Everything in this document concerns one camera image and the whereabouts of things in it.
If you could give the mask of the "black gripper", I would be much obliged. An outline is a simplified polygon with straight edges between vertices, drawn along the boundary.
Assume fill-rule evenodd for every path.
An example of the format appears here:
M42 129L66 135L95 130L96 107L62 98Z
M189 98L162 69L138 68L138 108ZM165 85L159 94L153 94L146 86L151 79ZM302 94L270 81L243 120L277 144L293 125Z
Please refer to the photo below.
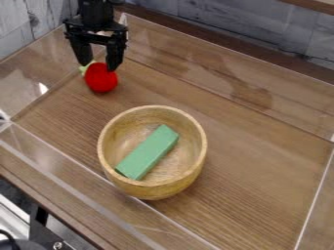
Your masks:
M64 25L64 35L70 40L80 65L88 65L92 61L91 44L98 44L107 46L107 70L115 71L123 63L129 42L129 28L116 21L91 26L84 23L82 16L66 19Z

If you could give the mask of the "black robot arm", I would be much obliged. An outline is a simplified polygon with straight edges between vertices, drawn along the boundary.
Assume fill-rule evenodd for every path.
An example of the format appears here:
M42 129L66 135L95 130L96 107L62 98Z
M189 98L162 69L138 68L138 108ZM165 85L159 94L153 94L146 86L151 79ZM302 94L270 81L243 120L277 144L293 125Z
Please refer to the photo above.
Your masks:
M126 0L78 0L79 14L64 20L66 38L82 66L94 59L91 45L106 47L107 70L115 71L123 63L129 42L129 28L115 21L114 7Z

